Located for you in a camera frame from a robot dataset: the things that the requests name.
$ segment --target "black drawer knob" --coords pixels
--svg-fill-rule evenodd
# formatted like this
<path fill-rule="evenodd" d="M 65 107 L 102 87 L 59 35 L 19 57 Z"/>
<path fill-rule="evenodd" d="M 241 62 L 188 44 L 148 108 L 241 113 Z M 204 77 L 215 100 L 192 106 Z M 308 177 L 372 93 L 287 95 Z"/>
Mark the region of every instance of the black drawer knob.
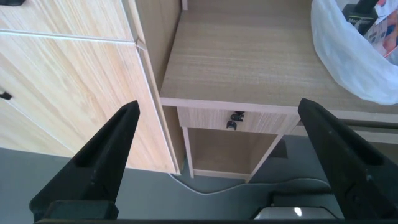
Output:
<path fill-rule="evenodd" d="M 25 0 L 0 0 L 0 6 L 20 6 Z"/>
<path fill-rule="evenodd" d="M 238 127 L 238 124 L 236 124 L 235 121 L 243 122 L 243 118 L 244 118 L 243 113 L 244 113 L 243 111 L 235 111 L 235 114 L 232 114 L 231 117 L 230 117 L 231 121 L 228 121 L 226 123 L 226 128 L 227 129 L 228 128 L 233 128 L 236 131 L 236 128 Z"/>
<path fill-rule="evenodd" d="M 10 100 L 12 96 L 8 92 L 4 92 L 3 94 L 0 94 L 0 98 Z"/>

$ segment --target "white cable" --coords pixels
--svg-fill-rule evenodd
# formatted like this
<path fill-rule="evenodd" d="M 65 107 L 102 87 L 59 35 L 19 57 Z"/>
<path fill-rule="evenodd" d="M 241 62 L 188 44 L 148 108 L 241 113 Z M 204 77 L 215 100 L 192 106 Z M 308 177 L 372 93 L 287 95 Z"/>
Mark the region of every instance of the white cable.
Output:
<path fill-rule="evenodd" d="M 175 178 L 172 174 L 169 174 L 169 176 L 170 176 L 171 178 L 173 178 L 175 181 L 177 181 L 179 184 L 181 184 L 183 187 L 185 187 L 186 189 L 188 189 L 188 190 L 190 190 L 190 191 L 192 191 L 192 192 L 194 192 L 194 193 L 196 193 L 196 194 L 199 194 L 199 195 L 214 195 L 214 194 L 219 194 L 219 193 L 223 193 L 223 192 L 226 192 L 226 191 L 229 191 L 229 190 L 232 190 L 232 189 L 235 189 L 235 188 L 244 186 L 244 185 L 278 185 L 278 184 L 286 184 L 286 183 L 293 182 L 293 181 L 296 181 L 296 180 L 314 180 L 314 181 L 317 181 L 317 182 L 321 182 L 321 183 L 325 184 L 326 186 L 328 186 L 328 187 L 330 188 L 330 185 L 328 184 L 328 182 L 326 182 L 326 181 L 324 181 L 324 180 L 320 180 L 320 179 L 316 179 L 316 178 L 311 178 L 311 177 L 299 177 L 299 178 L 294 178 L 294 179 L 286 180 L 286 181 L 283 181 L 283 182 L 276 182 L 276 183 L 252 183 L 252 184 L 249 183 L 249 184 L 238 184 L 238 185 L 235 185 L 235 186 L 233 186 L 233 187 L 229 187 L 229 188 L 224 189 L 224 190 L 218 190 L 218 191 L 215 191 L 215 192 L 203 193 L 203 192 L 199 192 L 199 191 L 197 191 L 197 190 L 195 190 L 195 189 L 189 187 L 188 185 L 184 184 L 181 180 L 178 180 L 178 179 Z"/>

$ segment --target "light wood panel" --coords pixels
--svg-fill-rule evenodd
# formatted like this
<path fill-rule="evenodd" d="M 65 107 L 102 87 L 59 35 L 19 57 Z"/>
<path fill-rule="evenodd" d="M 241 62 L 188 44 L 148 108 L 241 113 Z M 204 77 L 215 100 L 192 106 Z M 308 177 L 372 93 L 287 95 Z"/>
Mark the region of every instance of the light wood panel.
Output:
<path fill-rule="evenodd" d="M 0 6 L 0 29 L 133 40 L 121 1 L 27 0 Z"/>
<path fill-rule="evenodd" d="M 73 151 L 125 103 L 141 116 L 127 166 L 176 173 L 131 44 L 1 34 L 0 78 L 12 105 Z"/>
<path fill-rule="evenodd" d="M 398 144 L 398 131 L 393 129 L 382 129 L 382 128 L 362 128 L 350 126 L 358 135 L 368 142 L 378 142 L 386 144 Z M 297 136 L 308 136 L 305 127 L 297 125 L 294 129 L 288 133 L 289 135 Z"/>
<path fill-rule="evenodd" d="M 213 108 L 216 102 L 297 108 L 308 98 L 328 110 L 398 114 L 398 105 L 360 100 L 332 79 L 313 48 L 311 1 L 288 2 L 267 1 L 284 6 L 262 16 L 183 11 L 161 97 L 212 101 Z"/>
<path fill-rule="evenodd" d="M 251 163 L 260 161 L 276 135 L 188 128 L 193 173 L 247 178 Z"/>
<path fill-rule="evenodd" d="M 181 12 L 180 0 L 130 0 L 136 9 L 137 34 L 147 47 L 155 85 L 160 91 Z"/>
<path fill-rule="evenodd" d="M 191 147 L 195 145 L 195 130 L 191 129 L 188 131 L 188 128 L 182 127 L 182 133 L 184 136 L 184 144 L 185 144 L 185 149 L 187 150 L 187 161 L 188 161 L 188 168 L 189 168 L 189 174 L 191 178 L 193 178 L 193 161 L 192 158 L 195 157 L 195 152 L 193 149 L 195 147 Z"/>
<path fill-rule="evenodd" d="M 188 128 L 234 131 L 226 128 L 232 114 L 234 111 L 231 110 L 178 107 L 180 125 Z M 243 122 L 236 122 L 236 131 L 285 134 L 291 132 L 299 121 L 299 115 L 245 112 Z"/>
<path fill-rule="evenodd" d="M 163 0 L 128 0 L 124 6 L 133 21 L 131 27 L 135 37 L 142 44 L 140 50 L 147 82 L 157 108 L 159 119 L 164 130 L 170 153 L 177 172 L 183 167 L 185 146 L 181 127 L 178 125 L 177 110 L 163 108 L 160 103 L 159 90 L 163 82 L 167 61 L 174 40 L 175 29 L 180 15 L 179 1 Z"/>
<path fill-rule="evenodd" d="M 0 124 L 0 147 L 67 157 L 76 153 L 4 100 L 0 100 Z"/>
<path fill-rule="evenodd" d="M 176 166 L 179 172 L 181 172 L 184 166 L 185 144 L 182 128 L 178 125 L 177 108 L 174 106 L 163 106 L 162 109 L 165 116 L 166 128 L 170 136 L 171 150 L 174 153 Z"/>

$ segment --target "cabinet door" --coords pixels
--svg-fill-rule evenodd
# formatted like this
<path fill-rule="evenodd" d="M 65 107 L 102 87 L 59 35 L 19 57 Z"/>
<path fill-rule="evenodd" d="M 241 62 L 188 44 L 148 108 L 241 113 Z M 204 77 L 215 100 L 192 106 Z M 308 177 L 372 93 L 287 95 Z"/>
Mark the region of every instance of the cabinet door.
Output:
<path fill-rule="evenodd" d="M 122 1 L 27 0 L 0 15 L 2 30 L 133 40 Z"/>
<path fill-rule="evenodd" d="M 57 156 L 74 154 L 2 99 L 0 99 L 0 147 Z"/>
<path fill-rule="evenodd" d="M 141 116 L 127 166 L 176 172 L 133 43 L 0 35 L 1 86 L 13 106 L 72 151 L 124 104 Z"/>

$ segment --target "white plastic bag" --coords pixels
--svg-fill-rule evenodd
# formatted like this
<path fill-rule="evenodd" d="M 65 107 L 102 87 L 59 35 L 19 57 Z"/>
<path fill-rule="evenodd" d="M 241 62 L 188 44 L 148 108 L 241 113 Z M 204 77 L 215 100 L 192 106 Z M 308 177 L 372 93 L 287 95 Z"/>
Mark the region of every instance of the white plastic bag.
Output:
<path fill-rule="evenodd" d="M 335 0 L 313 0 L 311 26 L 315 51 L 339 85 L 364 100 L 398 103 L 398 66 L 346 22 Z"/>

